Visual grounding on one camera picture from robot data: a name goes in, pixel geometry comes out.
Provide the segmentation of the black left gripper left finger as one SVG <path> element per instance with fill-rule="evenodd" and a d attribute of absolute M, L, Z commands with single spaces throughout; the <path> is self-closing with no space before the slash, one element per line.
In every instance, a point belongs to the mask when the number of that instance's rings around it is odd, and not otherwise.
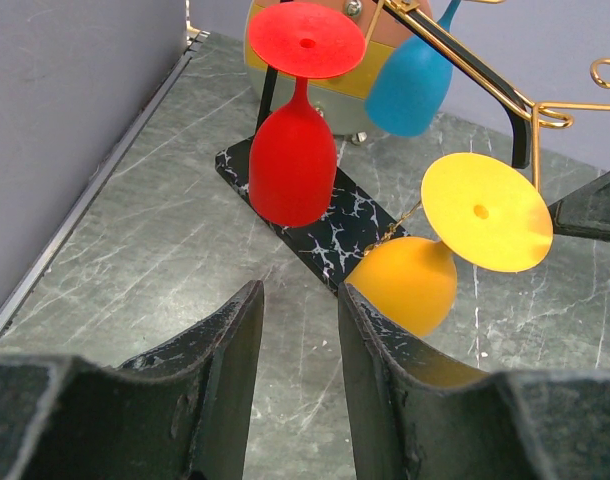
<path fill-rule="evenodd" d="M 239 479 L 264 315 L 261 281 L 117 368 L 0 355 L 0 479 Z"/>

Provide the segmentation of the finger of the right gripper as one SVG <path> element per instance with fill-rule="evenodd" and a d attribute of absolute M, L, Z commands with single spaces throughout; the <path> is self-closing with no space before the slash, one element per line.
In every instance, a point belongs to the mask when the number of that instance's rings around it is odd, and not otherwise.
<path fill-rule="evenodd" d="M 610 242 L 610 171 L 548 209 L 555 234 Z"/>

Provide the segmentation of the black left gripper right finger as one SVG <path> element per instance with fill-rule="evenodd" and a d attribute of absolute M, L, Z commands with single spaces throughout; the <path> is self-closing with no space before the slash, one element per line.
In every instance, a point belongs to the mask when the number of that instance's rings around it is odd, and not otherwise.
<path fill-rule="evenodd" d="M 338 326 L 360 479 L 610 479 L 610 370 L 461 363 L 349 285 Z"/>

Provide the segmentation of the yellow wine glass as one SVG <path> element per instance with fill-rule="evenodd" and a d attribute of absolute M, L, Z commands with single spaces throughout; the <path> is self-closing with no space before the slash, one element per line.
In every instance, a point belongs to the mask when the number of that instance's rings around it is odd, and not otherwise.
<path fill-rule="evenodd" d="M 389 239 L 346 282 L 394 323 L 425 336 L 455 301 L 455 257 L 495 272 L 529 270 L 548 254 L 553 224 L 535 183 L 482 154 L 453 153 L 434 161 L 420 194 L 437 240 Z"/>

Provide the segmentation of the gold black wine glass rack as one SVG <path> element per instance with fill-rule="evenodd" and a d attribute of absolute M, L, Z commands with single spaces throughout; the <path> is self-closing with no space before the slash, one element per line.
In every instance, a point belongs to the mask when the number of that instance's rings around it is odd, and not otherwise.
<path fill-rule="evenodd" d="M 434 21 L 420 11 L 417 1 L 387 1 L 385 12 L 434 50 L 449 60 L 494 97 L 506 111 L 513 130 L 512 167 L 529 166 L 533 142 L 531 117 L 535 104 L 497 72 L 480 60 L 450 33 L 458 4 L 451 2 L 443 16 Z M 370 29 L 378 16 L 374 13 Z M 358 263 L 359 253 L 380 240 L 387 228 L 401 237 L 406 230 L 394 225 L 393 218 L 345 172 L 335 177 L 331 202 L 323 217 L 307 226 L 275 226 L 275 233 L 332 291 L 345 280 Z"/>

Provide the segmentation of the blue wine glass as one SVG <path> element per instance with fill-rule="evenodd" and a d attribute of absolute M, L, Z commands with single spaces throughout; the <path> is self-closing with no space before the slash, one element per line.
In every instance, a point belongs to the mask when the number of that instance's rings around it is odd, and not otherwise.
<path fill-rule="evenodd" d="M 453 65 L 421 38 L 412 36 L 387 59 L 367 96 L 368 118 L 397 136 L 423 134 L 451 84 Z"/>

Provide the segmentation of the red wine glass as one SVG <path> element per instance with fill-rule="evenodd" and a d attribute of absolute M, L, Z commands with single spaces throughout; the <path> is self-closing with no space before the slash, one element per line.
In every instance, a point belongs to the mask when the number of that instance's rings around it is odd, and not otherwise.
<path fill-rule="evenodd" d="M 249 200 L 265 220 L 303 227 L 326 212 L 337 171 L 333 134 L 309 102 L 308 82 L 353 70 L 364 57 L 365 40 L 340 12 L 307 2 L 264 9 L 251 20 L 248 37 L 263 61 L 295 79 L 291 100 L 254 136 Z"/>

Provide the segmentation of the cylindrical drum container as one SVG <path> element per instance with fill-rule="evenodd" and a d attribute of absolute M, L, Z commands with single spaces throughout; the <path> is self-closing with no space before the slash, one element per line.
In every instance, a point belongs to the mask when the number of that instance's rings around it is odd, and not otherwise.
<path fill-rule="evenodd" d="M 321 4 L 342 13 L 352 20 L 365 35 L 372 22 L 377 3 L 374 1 L 300 1 Z M 247 26 L 263 9 L 279 1 L 252 1 Z M 310 80 L 310 104 L 324 117 L 335 136 L 345 137 L 355 145 L 367 138 L 376 127 L 364 109 L 364 100 L 377 74 L 391 53 L 412 36 L 402 23 L 387 13 L 379 15 L 378 22 L 367 44 L 360 65 L 349 73 L 331 79 Z M 256 55 L 245 39 L 244 60 L 255 93 L 262 96 L 267 64 Z M 286 104 L 294 90 L 294 78 L 280 73 L 274 87 L 271 110 Z"/>

